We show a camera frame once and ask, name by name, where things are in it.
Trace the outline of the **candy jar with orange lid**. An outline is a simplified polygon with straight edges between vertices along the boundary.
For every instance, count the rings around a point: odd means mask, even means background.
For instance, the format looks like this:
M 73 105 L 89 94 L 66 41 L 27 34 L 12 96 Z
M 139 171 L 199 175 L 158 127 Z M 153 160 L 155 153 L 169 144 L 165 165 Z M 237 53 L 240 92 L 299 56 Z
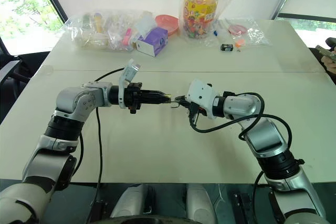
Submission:
M 183 29 L 192 39 L 207 36 L 215 19 L 218 0 L 183 0 Z

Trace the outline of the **black bracket under table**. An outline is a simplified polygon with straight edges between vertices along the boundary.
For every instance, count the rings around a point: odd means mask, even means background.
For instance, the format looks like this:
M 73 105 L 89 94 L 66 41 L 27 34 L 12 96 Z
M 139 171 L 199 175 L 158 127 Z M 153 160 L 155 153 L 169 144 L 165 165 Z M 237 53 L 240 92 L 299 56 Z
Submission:
M 233 212 L 235 216 L 248 217 L 251 213 L 251 198 L 248 193 L 233 193 Z

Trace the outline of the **grey handheld device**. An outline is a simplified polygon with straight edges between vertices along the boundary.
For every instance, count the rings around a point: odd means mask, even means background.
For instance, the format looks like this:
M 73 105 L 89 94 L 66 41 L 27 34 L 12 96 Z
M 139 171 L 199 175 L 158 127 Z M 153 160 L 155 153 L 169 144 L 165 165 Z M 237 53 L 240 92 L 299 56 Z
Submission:
M 324 49 L 323 47 L 321 47 L 319 45 L 317 45 L 315 47 L 315 49 L 317 49 L 320 54 L 322 54 L 325 57 L 330 58 L 334 63 L 336 63 L 336 53 L 331 52 L 329 50 L 326 50 L 326 49 Z

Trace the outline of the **dark rounded robot torso rim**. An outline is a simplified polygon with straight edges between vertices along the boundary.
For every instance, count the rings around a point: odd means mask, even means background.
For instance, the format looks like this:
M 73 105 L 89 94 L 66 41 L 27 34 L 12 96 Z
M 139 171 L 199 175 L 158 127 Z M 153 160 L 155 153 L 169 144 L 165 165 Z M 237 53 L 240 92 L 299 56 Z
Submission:
M 156 216 L 156 215 L 141 215 L 141 216 L 123 216 L 92 222 L 91 224 L 194 224 L 195 222 L 189 219 Z

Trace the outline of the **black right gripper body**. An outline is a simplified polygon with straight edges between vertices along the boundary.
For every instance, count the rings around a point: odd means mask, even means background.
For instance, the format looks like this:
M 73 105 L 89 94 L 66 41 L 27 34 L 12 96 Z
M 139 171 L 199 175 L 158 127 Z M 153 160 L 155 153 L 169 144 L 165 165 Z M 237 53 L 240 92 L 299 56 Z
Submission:
M 200 107 L 198 104 L 194 102 L 190 102 L 190 103 L 191 103 L 191 107 L 190 109 L 188 109 L 189 111 L 188 117 L 191 119 L 192 124 L 196 125 L 199 115 L 201 114 L 203 116 L 207 116 L 207 112 L 204 108 Z

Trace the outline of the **purple tissue box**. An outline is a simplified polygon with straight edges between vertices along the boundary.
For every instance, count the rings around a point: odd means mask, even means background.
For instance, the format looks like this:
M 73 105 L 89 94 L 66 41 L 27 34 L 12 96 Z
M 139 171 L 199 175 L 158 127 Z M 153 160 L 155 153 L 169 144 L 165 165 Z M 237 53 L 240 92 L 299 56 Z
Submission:
M 142 36 L 136 41 L 137 51 L 156 57 L 168 42 L 168 31 L 161 27 L 151 30 L 146 38 Z

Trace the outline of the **white rounded robot leg cover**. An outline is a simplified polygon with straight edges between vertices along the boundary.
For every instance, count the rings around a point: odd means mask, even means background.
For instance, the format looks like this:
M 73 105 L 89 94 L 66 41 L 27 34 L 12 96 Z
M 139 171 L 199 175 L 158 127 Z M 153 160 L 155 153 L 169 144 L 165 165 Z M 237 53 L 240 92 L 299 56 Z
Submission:
M 110 218 L 154 213 L 155 190 L 147 184 L 129 186 L 117 201 Z
M 201 224 L 217 224 L 214 207 L 202 184 L 187 184 L 186 214 Z

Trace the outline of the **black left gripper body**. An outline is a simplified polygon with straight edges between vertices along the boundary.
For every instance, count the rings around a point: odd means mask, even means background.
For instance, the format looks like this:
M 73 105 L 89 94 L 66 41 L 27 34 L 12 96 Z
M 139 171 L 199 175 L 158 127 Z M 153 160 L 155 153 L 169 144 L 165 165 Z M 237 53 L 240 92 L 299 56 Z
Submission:
M 124 104 L 131 114 L 136 114 L 144 103 L 146 92 L 141 88 L 142 82 L 131 82 L 124 90 Z

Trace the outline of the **bystander hand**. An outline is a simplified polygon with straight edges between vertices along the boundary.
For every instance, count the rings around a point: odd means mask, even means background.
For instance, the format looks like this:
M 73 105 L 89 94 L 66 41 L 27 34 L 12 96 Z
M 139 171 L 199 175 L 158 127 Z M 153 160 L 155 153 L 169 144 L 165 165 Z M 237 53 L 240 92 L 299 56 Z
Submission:
M 333 62 L 329 57 L 326 57 L 326 56 L 323 56 L 321 61 L 323 62 L 324 66 L 329 72 L 336 74 L 336 63 L 335 62 Z

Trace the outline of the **pink plastic bowl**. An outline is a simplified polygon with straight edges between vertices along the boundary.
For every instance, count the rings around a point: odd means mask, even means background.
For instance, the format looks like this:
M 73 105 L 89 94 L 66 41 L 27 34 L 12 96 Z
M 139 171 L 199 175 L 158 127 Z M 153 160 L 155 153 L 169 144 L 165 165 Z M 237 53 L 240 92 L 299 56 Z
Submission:
M 157 15 L 155 21 L 158 27 L 167 30 L 168 36 L 177 32 L 179 28 L 178 18 L 171 15 Z

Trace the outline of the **black office chair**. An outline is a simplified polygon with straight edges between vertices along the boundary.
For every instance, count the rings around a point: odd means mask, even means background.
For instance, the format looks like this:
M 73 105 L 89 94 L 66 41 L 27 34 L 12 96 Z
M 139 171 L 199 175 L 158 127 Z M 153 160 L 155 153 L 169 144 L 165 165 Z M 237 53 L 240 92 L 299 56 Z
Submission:
M 0 85 L 7 78 L 28 83 L 49 53 L 50 51 L 43 51 L 11 55 L 0 37 Z

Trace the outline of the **clear bag of assorted items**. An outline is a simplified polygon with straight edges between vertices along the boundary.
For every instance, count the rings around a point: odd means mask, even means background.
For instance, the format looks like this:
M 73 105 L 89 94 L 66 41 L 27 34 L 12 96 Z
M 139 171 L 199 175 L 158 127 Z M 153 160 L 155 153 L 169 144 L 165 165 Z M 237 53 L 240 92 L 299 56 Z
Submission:
M 108 51 L 132 51 L 156 27 L 151 12 L 133 9 L 94 10 L 73 15 L 64 24 L 77 47 Z

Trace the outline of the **clear bag with pink lid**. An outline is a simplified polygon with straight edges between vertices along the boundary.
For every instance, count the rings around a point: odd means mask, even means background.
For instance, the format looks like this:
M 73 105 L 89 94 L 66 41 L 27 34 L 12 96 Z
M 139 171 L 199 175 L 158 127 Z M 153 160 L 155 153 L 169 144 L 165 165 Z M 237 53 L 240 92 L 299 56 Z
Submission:
M 242 47 L 269 46 L 270 41 L 253 18 L 225 19 L 227 30 L 234 41 L 245 40 Z

